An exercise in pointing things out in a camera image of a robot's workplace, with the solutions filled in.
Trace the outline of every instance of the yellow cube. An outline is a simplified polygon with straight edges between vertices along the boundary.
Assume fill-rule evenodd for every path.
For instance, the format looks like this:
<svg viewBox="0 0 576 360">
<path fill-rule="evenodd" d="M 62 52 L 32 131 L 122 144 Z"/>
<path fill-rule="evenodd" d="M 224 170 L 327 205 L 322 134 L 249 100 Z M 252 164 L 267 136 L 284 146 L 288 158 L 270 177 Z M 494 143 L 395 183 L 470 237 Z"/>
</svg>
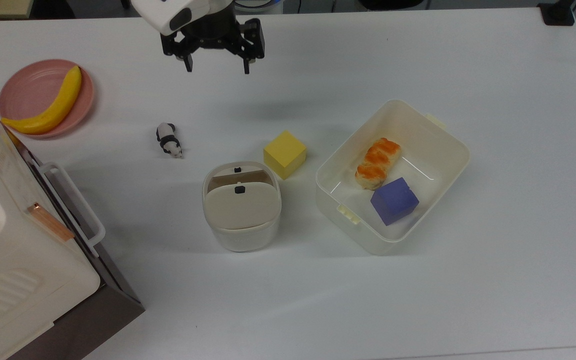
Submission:
<svg viewBox="0 0 576 360">
<path fill-rule="evenodd" d="M 306 161 L 306 145 L 284 130 L 263 148 L 263 162 L 280 178 L 286 180 Z"/>
</svg>

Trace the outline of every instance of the toy panda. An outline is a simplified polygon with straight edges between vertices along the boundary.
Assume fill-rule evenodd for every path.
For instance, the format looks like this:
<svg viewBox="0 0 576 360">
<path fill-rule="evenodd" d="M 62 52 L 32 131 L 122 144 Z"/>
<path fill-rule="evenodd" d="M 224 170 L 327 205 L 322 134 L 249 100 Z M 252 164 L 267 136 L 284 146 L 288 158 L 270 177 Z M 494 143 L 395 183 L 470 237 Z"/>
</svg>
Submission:
<svg viewBox="0 0 576 360">
<path fill-rule="evenodd" d="M 175 137 L 175 126 L 172 123 L 162 122 L 157 126 L 157 141 L 164 153 L 173 158 L 181 158 L 181 144 Z"/>
</svg>

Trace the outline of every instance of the banana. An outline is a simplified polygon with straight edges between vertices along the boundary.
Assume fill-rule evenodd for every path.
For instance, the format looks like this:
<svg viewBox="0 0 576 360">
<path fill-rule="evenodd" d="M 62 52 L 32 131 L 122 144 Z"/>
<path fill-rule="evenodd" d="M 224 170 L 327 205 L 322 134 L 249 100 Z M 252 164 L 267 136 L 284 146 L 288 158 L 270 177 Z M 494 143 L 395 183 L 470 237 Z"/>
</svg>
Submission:
<svg viewBox="0 0 576 360">
<path fill-rule="evenodd" d="M 50 130 L 55 129 L 71 111 L 77 100 L 77 96 L 80 94 L 81 88 L 82 71 L 80 71 L 79 66 L 75 65 L 66 73 L 61 88 L 59 88 L 57 98 L 52 101 L 48 109 L 37 116 L 20 120 L 10 120 L 9 118 L 2 117 L 1 122 L 22 134 L 38 135 L 50 132 Z"/>
</svg>

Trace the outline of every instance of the blue block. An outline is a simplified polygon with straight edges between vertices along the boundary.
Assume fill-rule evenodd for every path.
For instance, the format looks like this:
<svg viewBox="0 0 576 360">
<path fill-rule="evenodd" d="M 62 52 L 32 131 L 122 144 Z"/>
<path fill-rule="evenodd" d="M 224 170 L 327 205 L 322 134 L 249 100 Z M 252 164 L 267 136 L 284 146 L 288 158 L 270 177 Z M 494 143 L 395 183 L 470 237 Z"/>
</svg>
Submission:
<svg viewBox="0 0 576 360">
<path fill-rule="evenodd" d="M 386 226 L 410 214 L 419 205 L 419 199 L 403 177 L 375 190 L 370 202 Z"/>
</svg>

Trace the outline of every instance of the white table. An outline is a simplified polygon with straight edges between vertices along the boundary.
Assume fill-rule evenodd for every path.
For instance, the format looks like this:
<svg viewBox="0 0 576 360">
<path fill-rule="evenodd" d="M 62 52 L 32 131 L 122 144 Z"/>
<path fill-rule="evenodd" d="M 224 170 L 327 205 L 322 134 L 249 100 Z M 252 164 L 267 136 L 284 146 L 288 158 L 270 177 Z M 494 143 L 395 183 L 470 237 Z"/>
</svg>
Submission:
<svg viewBox="0 0 576 360">
<path fill-rule="evenodd" d="M 146 313 L 87 357 L 377 359 L 576 347 L 576 25 L 539 10 L 269 15 L 266 58 L 194 71 L 139 18 L 0 23 L 0 89 L 34 61 L 93 76 L 80 128 L 25 143 L 69 171 Z M 471 151 L 393 255 L 368 255 L 314 203 L 318 166 L 384 102 L 446 123 Z M 184 159 L 165 155 L 175 123 Z M 262 160 L 288 129 L 308 159 L 281 182 L 268 248 L 219 246 L 213 167 Z"/>
</svg>

